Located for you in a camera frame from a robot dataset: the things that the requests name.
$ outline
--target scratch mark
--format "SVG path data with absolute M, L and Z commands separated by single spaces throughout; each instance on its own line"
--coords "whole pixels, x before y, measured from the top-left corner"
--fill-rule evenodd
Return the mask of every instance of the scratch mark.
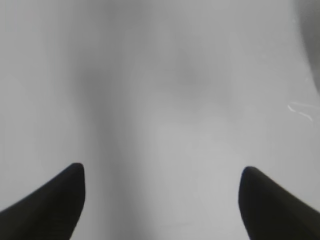
M 294 110 L 290 105 L 288 105 L 288 109 L 289 109 L 291 112 L 296 113 L 296 110 Z
M 314 121 L 314 120 L 312 119 L 312 117 L 311 117 L 310 115 L 308 115 L 308 114 L 305 114 L 305 113 L 303 113 L 303 112 L 299 112 L 299 114 L 302 115 L 302 116 L 304 116 L 304 117 L 306 117 L 306 118 L 309 119 L 311 122 Z
M 311 109 L 320 110 L 320 107 L 314 106 L 314 105 L 310 105 L 310 104 L 304 104 L 304 103 L 295 102 L 295 101 L 292 101 L 291 103 L 292 103 L 292 104 L 295 104 L 295 105 L 298 105 L 298 106 L 301 106 L 301 107 L 306 107 L 306 108 L 311 108 Z

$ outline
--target gray surface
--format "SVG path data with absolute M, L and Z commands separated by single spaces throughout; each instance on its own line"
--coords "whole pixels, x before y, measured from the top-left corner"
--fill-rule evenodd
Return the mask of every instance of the gray surface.
M 320 210 L 315 8 L 0 3 L 2 209 L 82 162 L 74 240 L 248 239 L 246 165 Z

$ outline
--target blurry object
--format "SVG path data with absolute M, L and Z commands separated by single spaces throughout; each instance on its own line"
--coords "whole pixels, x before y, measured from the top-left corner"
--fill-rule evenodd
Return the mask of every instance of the blurry object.
M 85 174 L 73 163 L 41 188 L 0 212 L 1 240 L 69 240 L 85 203 Z
M 318 240 L 320 214 L 255 167 L 246 167 L 239 208 L 251 240 Z
M 314 84 L 320 93 L 320 1 L 295 0 L 294 7 Z

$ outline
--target gray background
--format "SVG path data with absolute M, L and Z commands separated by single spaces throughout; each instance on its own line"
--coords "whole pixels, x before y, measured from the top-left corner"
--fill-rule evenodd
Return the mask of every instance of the gray background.
M 0 0 L 0 209 L 72 162 L 73 240 L 248 239 L 253 165 L 320 210 L 315 0 Z

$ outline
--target white wall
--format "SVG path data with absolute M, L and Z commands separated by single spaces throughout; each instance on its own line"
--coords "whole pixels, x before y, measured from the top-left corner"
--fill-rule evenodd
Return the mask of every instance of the white wall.
M 301 2 L 0 3 L 1 209 L 82 162 L 73 240 L 248 239 L 247 165 L 320 210 Z

